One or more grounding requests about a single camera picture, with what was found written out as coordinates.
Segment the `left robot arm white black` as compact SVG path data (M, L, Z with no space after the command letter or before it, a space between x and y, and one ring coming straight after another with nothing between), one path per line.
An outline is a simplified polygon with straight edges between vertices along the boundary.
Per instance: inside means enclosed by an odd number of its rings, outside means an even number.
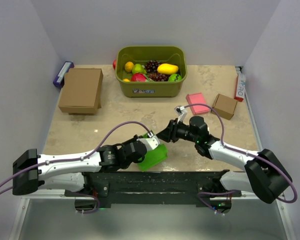
M12 165L12 193L28 195L45 186L89 196L94 184L84 178L84 173L127 169L131 163L143 161L149 150L147 139L137 135L123 143L77 154L39 155L37 149L28 149Z

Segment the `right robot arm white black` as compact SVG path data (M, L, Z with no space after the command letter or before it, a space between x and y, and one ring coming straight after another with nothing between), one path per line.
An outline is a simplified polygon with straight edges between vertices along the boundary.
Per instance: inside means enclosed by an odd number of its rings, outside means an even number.
M199 155L241 169L241 172L228 171L213 183L217 196L223 197L232 190L253 192L261 201L271 204L292 183L291 176L271 150L251 151L226 144L210 134L201 116L191 117L189 124L172 119L157 137L167 143L180 139L192 142Z

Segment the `green paper box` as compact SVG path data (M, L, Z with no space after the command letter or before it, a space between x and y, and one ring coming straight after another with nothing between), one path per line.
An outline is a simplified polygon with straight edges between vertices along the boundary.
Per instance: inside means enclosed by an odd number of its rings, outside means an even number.
M138 167L142 172L145 172L164 161L167 157L168 150L166 146L160 142L160 145L155 150L147 151L144 161L138 163Z

